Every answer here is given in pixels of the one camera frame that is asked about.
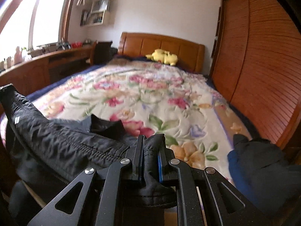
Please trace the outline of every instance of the window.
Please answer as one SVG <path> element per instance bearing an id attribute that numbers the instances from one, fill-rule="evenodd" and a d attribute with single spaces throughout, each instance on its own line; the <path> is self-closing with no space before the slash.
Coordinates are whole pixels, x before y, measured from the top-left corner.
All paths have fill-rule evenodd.
<path id="1" fill-rule="evenodd" d="M 16 47 L 35 48 L 59 41 L 66 0 L 23 0 L 0 34 L 0 61 Z"/>

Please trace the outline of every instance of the white wall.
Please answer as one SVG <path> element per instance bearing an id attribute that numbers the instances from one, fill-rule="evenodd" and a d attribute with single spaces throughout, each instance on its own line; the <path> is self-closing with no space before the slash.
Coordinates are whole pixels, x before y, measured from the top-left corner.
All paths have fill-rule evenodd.
<path id="1" fill-rule="evenodd" d="M 221 0 L 114 0 L 110 25 L 88 28 L 92 40 L 113 40 L 121 33 L 148 32 L 180 37 L 206 46 L 203 73 L 211 65 L 218 10 Z"/>
<path id="2" fill-rule="evenodd" d="M 69 31 L 68 31 L 68 41 L 70 43 L 76 41 L 84 41 L 88 38 L 87 27 L 80 26 L 80 19 L 82 17 L 82 6 L 76 6 L 78 0 L 74 0 L 71 9 Z"/>

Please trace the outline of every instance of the floral bedspread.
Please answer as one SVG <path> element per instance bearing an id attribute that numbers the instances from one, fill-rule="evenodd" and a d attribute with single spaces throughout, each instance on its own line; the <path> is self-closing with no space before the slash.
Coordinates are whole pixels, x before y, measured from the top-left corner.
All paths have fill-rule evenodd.
<path id="1" fill-rule="evenodd" d="M 164 133 L 166 145 L 190 166 L 211 166 L 230 179 L 234 133 L 249 133 L 202 75 L 160 63 L 114 59 L 78 75 L 33 102 L 47 118 L 82 120 L 92 113 L 122 120 L 132 135 Z M 5 144 L 7 119 L 1 122 Z"/>

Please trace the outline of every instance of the wooden wardrobe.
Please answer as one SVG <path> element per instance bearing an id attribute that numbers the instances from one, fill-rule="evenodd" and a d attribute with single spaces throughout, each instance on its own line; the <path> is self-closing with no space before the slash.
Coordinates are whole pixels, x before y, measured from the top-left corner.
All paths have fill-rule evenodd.
<path id="1" fill-rule="evenodd" d="M 211 77 L 263 138 L 298 152 L 301 34 L 277 0 L 222 0 Z"/>

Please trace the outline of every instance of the screw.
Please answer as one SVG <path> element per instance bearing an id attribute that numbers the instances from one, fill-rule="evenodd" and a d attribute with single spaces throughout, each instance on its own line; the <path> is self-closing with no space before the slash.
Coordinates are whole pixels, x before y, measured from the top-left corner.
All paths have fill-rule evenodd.
<path id="1" fill-rule="evenodd" d="M 123 159 L 121 159 L 120 163 L 123 164 L 123 165 L 126 165 L 126 164 L 130 163 L 130 159 L 123 158 Z"/>
<path id="2" fill-rule="evenodd" d="M 178 165 L 180 163 L 180 161 L 178 159 L 171 159 L 170 163 L 173 165 Z"/>
<path id="3" fill-rule="evenodd" d="M 94 168 L 92 168 L 92 167 L 86 168 L 86 169 L 85 169 L 85 173 L 88 174 L 88 175 L 94 173 Z"/>
<path id="4" fill-rule="evenodd" d="M 213 167 L 207 167 L 207 168 L 206 168 L 206 172 L 207 172 L 208 174 L 214 174 L 214 173 L 215 173 L 215 169 L 214 169 Z"/>

